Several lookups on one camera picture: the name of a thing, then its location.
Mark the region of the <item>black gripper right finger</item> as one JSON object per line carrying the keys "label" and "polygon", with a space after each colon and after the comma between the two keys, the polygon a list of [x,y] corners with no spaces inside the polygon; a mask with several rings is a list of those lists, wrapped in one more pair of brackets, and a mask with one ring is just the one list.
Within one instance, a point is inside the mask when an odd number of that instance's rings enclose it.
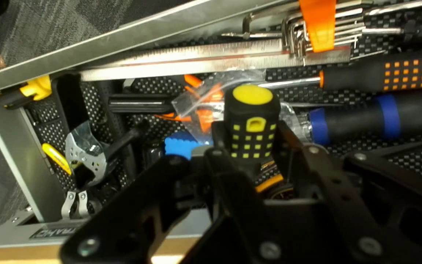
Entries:
{"label": "black gripper right finger", "polygon": [[383,154],[337,161],[283,123],[273,132],[293,198],[261,204],[264,251],[280,264],[422,264],[422,176]]}

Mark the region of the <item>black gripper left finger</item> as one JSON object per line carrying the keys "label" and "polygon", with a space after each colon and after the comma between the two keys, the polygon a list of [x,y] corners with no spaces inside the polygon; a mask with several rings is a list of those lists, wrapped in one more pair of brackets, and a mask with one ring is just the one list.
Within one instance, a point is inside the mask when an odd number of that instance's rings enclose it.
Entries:
{"label": "black gripper left finger", "polygon": [[245,264],[249,252],[236,205],[251,189],[230,160],[224,125],[213,125],[214,145],[191,160],[166,155],[82,224],[60,249],[63,264],[151,264],[167,235],[194,208],[211,226],[185,254],[185,264]]}

